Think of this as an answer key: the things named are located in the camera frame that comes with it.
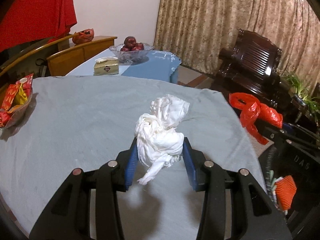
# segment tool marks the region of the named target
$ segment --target dark wooden chair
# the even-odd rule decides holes
[[[222,49],[219,54],[223,62],[211,89],[253,94],[276,108],[281,53],[269,39],[240,29],[233,50]]]
[[[314,100],[320,103],[320,83],[319,82],[316,84],[315,90],[313,91],[311,97],[315,98]]]

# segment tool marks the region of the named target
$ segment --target wooden cabinet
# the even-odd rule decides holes
[[[114,45],[117,37],[97,36],[92,41],[72,46],[47,58],[51,76],[65,76],[86,60]]]

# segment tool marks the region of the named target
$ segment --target snack bag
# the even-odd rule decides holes
[[[25,76],[24,78],[21,78],[16,82],[16,84],[22,83],[23,91],[26,93],[28,98],[31,93],[32,79],[33,79],[33,74],[30,74],[28,76]]]
[[[16,111],[18,108],[20,107],[20,105],[16,105],[16,106],[13,106],[9,109],[9,111],[7,111],[7,114],[12,114],[14,111]]]
[[[6,112],[0,111],[0,127],[4,127],[10,119],[10,115]]]
[[[19,91],[19,88],[20,84],[9,85],[1,105],[1,108],[3,108],[5,111],[8,111],[10,109],[13,100]]]
[[[23,91],[22,84],[20,84],[18,93],[13,99],[13,105],[23,105],[28,100],[27,95]]]

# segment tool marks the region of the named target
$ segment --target blue tablecloth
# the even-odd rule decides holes
[[[24,120],[0,136],[0,192],[27,232],[74,168],[98,169],[129,149],[141,114],[166,94],[190,103],[177,131],[194,149],[224,169],[247,168],[265,188],[248,135],[219,92],[124,76],[36,78],[32,87]],[[139,185],[146,170],[138,165],[129,191],[117,192],[125,239],[195,240],[204,192],[192,190],[184,162]]]
[[[95,60],[101,57],[115,56],[109,49],[104,50],[95,57],[82,63],[67,75],[70,76],[90,76],[93,75]],[[167,51],[152,50],[138,64],[119,65],[119,75],[139,78],[149,78],[167,81],[171,83],[178,82],[178,66],[181,60]]]

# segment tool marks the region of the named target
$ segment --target beige curtain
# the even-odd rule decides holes
[[[282,72],[295,71],[309,88],[320,79],[320,22],[306,0],[161,0],[155,46],[214,74],[220,49],[233,48],[239,28],[283,50]]]

